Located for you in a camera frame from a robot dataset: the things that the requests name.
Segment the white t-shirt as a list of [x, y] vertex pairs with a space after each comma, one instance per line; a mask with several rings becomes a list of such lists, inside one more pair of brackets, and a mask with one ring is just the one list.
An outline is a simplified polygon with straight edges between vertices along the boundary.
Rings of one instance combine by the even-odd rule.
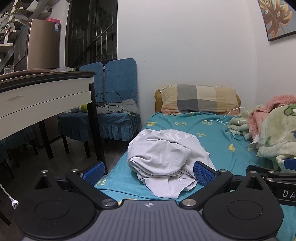
[[130, 142], [127, 151], [128, 166], [160, 198], [177, 199], [182, 191], [195, 188], [199, 183], [193, 173], [197, 161], [215, 167], [197, 137], [178, 130], [146, 128]]

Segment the teal patterned bed sheet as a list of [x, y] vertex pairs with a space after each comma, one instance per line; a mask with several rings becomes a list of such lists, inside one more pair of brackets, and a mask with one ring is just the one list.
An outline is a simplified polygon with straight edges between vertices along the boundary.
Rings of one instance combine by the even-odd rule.
[[95, 187], [132, 213], [119, 211], [100, 223], [98, 240], [200, 240], [206, 228], [196, 212], [172, 212], [183, 198], [201, 189], [192, 176], [201, 161], [214, 169], [242, 175], [251, 165], [272, 162], [248, 150], [248, 141], [233, 137], [220, 124], [206, 124], [208, 114], [154, 114], [131, 141], [116, 166]]

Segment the green cartoon fleece blanket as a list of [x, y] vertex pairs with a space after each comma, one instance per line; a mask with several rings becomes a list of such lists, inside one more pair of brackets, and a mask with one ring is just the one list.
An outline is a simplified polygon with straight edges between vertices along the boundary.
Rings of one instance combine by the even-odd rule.
[[273, 161], [275, 169], [295, 172], [295, 104], [283, 105], [272, 110], [261, 123], [257, 156]]

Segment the light green folded cloth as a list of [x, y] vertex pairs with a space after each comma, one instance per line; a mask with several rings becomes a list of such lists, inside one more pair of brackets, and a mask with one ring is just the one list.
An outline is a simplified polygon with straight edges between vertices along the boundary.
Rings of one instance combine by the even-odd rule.
[[246, 109], [240, 108], [240, 113], [234, 116], [230, 121], [228, 127], [235, 135], [242, 135], [246, 141], [253, 140], [260, 129], [260, 120], [256, 116], [257, 110], [263, 105], [257, 105], [254, 108]]

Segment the pink fleece blanket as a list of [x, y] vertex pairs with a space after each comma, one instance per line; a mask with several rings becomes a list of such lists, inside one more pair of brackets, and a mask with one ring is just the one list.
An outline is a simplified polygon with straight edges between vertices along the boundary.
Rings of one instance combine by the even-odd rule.
[[288, 104], [295, 104], [294, 95], [274, 96], [266, 105], [258, 105], [248, 115], [249, 133], [251, 134], [252, 139], [259, 134], [261, 123], [267, 118], [272, 110]]

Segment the yellow green plush toy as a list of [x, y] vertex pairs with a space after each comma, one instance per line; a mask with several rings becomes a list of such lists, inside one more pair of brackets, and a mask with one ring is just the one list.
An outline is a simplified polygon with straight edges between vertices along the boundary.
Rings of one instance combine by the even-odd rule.
[[83, 104], [83, 105], [79, 106], [79, 111], [87, 113], [88, 112], [87, 104]]

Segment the grey cloth on chair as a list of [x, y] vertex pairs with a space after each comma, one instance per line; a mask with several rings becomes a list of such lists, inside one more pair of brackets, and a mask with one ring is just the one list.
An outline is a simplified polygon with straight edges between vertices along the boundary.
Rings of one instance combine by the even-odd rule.
[[138, 115], [139, 110], [136, 102], [130, 98], [121, 102], [110, 102], [104, 106], [98, 107], [97, 114], [104, 115], [109, 113], [126, 113], [129, 115]]

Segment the checkered pillow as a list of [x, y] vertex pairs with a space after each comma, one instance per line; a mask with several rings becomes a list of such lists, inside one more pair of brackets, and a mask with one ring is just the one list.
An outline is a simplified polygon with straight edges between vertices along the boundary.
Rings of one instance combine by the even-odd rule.
[[214, 113], [238, 115], [241, 101], [232, 87], [173, 84], [159, 88], [155, 110], [162, 114]]

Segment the white dark-edged table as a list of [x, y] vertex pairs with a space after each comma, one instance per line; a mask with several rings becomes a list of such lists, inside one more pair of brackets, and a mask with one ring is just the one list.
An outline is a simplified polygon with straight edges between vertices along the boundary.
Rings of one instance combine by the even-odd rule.
[[96, 158], [105, 161], [94, 91], [94, 71], [17, 71], [1, 75], [1, 139], [38, 123], [49, 159], [53, 153], [44, 120], [87, 104]]

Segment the drinking glass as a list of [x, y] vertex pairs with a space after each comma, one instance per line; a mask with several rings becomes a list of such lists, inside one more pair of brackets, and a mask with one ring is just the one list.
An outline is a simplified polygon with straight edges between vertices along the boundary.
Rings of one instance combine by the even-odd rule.
[[14, 72], [14, 65], [7, 65], [4, 67], [4, 74], [8, 74], [12, 72]]

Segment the brown cardboard box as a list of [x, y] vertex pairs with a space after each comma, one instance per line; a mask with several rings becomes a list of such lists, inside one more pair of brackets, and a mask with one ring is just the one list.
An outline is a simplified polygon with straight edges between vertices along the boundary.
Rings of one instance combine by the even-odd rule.
[[60, 66], [61, 24], [33, 19], [14, 43], [15, 71]]

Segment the framed leaf picture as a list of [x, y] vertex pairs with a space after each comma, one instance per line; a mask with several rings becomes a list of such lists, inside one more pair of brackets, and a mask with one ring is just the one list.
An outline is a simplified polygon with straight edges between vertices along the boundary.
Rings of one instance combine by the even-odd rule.
[[258, 0], [269, 42], [295, 35], [295, 7], [284, 0]]

